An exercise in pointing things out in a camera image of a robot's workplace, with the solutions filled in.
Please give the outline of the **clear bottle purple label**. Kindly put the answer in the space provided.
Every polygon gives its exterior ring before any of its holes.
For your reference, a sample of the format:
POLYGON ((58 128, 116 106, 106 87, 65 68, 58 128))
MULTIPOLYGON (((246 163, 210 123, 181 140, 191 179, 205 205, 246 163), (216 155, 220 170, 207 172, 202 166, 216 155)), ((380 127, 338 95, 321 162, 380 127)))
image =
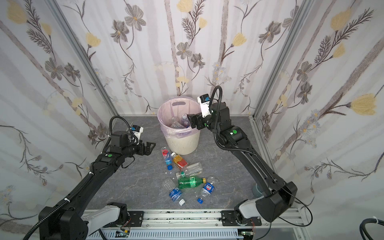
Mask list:
POLYGON ((182 124, 183 124, 183 126, 185 128, 188 128, 190 126, 190 121, 188 119, 188 115, 187 114, 183 114, 182 115, 181 121, 182 121, 182 124))

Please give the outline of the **clear bottle light blue label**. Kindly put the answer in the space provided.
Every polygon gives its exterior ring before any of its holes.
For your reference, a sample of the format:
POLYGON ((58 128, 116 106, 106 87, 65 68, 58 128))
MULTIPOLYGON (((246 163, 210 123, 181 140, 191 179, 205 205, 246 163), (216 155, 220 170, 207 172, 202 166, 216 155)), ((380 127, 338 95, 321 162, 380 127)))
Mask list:
POLYGON ((172 117, 172 118, 171 118, 170 128, 172 128, 172 129, 184 129, 185 126, 182 125, 182 124, 179 122, 179 120, 178 120, 177 117, 172 117))

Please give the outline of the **clear bottle blue round logo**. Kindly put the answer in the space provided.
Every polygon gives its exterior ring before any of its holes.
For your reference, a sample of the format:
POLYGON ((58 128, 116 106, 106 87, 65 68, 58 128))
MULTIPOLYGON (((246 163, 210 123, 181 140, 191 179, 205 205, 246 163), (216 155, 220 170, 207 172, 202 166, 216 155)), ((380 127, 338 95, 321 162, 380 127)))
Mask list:
POLYGON ((202 204, 204 200, 210 196, 213 191, 215 190, 215 184, 217 182, 217 178, 215 177, 208 177, 206 178, 206 183, 203 185, 201 192, 198 195, 197 202, 199 204, 202 204))

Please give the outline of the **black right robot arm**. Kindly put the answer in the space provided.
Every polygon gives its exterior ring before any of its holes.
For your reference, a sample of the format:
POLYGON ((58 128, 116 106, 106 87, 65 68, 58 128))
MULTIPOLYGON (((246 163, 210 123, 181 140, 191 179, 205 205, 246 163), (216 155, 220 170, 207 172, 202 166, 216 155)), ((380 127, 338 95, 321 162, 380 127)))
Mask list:
POLYGON ((199 96, 197 102, 200 111, 188 115, 191 127, 210 131, 214 145, 240 161, 261 193, 260 197, 245 200, 234 208, 235 223, 243 225, 248 220, 261 218, 271 224, 282 219, 282 214, 295 202, 302 202, 297 198, 297 186, 280 177, 253 147, 248 135, 232 123, 221 86, 214 87, 211 94, 199 96))

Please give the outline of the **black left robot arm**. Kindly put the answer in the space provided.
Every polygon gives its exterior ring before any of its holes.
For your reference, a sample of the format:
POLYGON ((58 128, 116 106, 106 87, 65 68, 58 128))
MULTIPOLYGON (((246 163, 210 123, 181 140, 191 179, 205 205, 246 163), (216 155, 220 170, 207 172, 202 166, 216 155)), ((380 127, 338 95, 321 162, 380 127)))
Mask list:
POLYGON ((90 164, 88 174, 79 184, 54 207, 45 207, 39 213, 38 222, 26 233, 28 240, 35 231, 39 231, 42 240, 84 240, 91 229, 91 221, 82 216, 91 199, 101 186, 110 178, 127 158, 149 156, 156 143, 143 143, 140 134, 144 128, 138 125, 128 126, 125 131, 113 131, 113 121, 128 121, 121 116, 113 116, 109 122, 107 143, 96 160, 90 164))

